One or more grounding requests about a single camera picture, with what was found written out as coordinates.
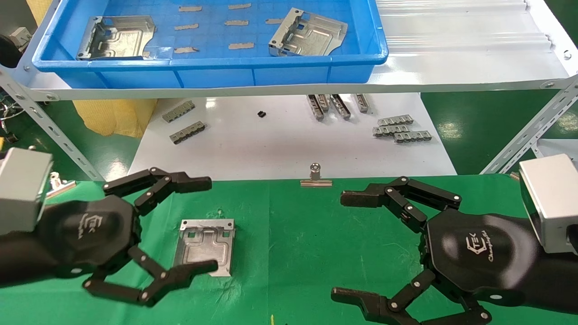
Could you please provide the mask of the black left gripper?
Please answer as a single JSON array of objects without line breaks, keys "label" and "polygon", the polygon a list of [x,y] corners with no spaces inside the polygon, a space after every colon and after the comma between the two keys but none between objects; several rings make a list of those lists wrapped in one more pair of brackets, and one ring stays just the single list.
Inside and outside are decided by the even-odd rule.
[{"label": "black left gripper", "polygon": [[[83,287],[91,296],[153,307],[169,292],[189,288],[195,276],[218,270],[216,260],[165,269],[138,248],[139,216],[146,216],[173,193],[212,189],[208,176],[145,169],[103,185],[108,197],[99,201],[68,201],[46,207],[32,231],[1,236],[0,284],[11,287],[48,279],[92,274]],[[145,190],[134,206],[122,199]],[[152,278],[140,289],[106,281],[129,258]]]}]

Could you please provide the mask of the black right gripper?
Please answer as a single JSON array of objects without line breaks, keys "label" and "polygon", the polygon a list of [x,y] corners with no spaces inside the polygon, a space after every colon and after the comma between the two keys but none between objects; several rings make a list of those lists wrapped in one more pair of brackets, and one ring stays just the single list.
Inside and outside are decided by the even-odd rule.
[{"label": "black right gripper", "polygon": [[[416,203],[442,212],[427,222]],[[366,321],[385,325],[487,325],[493,317],[476,300],[577,313],[576,255],[545,252],[528,219],[463,214],[456,210],[461,196],[406,176],[389,183],[370,183],[364,190],[345,190],[341,205],[383,206],[415,234],[425,233],[424,261],[433,272],[423,270],[393,298],[348,288],[332,289],[331,300],[356,305]],[[460,298],[464,312],[418,321],[407,307],[436,282],[436,276],[436,288],[452,301]]]}]

